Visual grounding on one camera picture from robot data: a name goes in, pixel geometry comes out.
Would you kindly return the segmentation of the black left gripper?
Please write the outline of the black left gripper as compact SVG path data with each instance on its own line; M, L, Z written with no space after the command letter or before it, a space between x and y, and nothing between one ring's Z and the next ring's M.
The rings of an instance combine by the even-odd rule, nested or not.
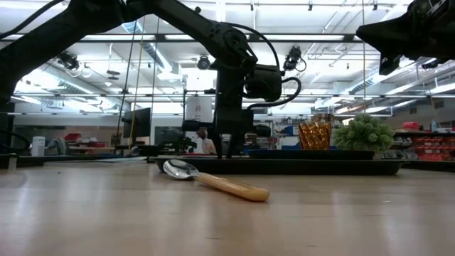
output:
M196 132L201 127L213 129L215 133L213 143L218 159L223 157L222 137L220 134L231 134L227 158L242 154L244 145L244 134L256 134L259 137L271 137L271 128L265 125L254 125L254 112L243 109L242 99L247 96L243 87L257 80L241 81L236 85L228 86L223 92L216 89L205 90L205 94L215 96L215 111L212 122L202 122L185 119L182 123L182 130L185 132Z

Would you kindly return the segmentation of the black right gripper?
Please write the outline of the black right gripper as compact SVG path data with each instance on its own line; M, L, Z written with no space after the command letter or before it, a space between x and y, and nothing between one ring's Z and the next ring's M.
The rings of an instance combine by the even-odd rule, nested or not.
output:
M419 27L425 22L427 0L414 0L398 18L359 26L355 35L381 52L381 75L389 75L400 64L412 43L418 41Z

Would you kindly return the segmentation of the black rectangular tray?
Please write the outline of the black rectangular tray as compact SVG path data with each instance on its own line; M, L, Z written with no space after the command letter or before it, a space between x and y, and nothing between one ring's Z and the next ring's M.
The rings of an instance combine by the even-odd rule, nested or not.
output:
M394 175L399 160L217 159L181 157L199 171L217 175Z

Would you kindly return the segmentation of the person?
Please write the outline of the person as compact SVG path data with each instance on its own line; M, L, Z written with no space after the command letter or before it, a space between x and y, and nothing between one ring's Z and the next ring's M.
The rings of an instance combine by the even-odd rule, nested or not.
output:
M204 154L217 154L213 141L208 138L208 131L206 128L200 127L196 134L202 140L202 151Z

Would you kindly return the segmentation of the white cylindrical container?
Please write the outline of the white cylindrical container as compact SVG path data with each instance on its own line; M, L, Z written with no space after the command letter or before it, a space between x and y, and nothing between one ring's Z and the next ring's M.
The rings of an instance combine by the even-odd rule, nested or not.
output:
M213 109L210 97L191 96L186 100L186 118L199 122L212 122Z

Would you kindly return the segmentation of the black overhead crossbar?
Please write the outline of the black overhead crossbar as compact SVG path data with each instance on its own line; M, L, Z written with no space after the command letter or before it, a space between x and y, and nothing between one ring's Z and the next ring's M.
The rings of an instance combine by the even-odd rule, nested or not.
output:
M267 33L264 37L270 43L361 43L362 40L352 33ZM102 33L92 34L73 41L73 43L190 43L196 39L186 34L165 33Z

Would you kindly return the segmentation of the black computer monitor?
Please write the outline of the black computer monitor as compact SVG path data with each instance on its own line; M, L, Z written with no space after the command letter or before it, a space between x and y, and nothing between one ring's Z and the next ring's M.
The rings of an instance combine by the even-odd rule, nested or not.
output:
M125 112L121 118L123 123L123 137L136 139L148 137L151 131L151 109L144 108Z

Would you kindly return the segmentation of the small green artificial plant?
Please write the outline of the small green artificial plant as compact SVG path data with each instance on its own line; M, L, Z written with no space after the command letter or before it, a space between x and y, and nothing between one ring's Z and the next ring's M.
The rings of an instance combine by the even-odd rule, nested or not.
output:
M394 134L378 118L358 114L348 124L333 130L333 144L342 150L383 153L392 146Z

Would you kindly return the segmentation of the shelf with red bins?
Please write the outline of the shelf with red bins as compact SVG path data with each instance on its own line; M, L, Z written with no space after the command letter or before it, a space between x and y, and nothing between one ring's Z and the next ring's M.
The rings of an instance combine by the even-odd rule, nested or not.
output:
M455 133L397 132L391 149L408 159L455 161Z

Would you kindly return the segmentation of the white canister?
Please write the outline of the white canister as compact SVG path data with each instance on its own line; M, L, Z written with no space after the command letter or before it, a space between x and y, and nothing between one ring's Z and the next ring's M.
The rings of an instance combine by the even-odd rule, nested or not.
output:
M46 150L46 138L45 137L33 137L31 143L31 156L44 156Z

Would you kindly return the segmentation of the black aluminium table frame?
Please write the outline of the black aluminium table frame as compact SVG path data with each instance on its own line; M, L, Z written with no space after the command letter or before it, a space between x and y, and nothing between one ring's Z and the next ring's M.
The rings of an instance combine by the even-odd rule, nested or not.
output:
M159 156L159 157L116 157L108 158L106 156L19 156L17 158L17 167L32 167L32 166L43 166L48 162L63 162L63 163L79 163L86 164L90 162L95 163L121 163L121 164L145 164L155 163L159 169L163 169L163 164L166 160L171 159L171 156ZM423 160L399 160L403 162L400 169L417 169L427 171L443 171L455 173L455 161L423 161Z

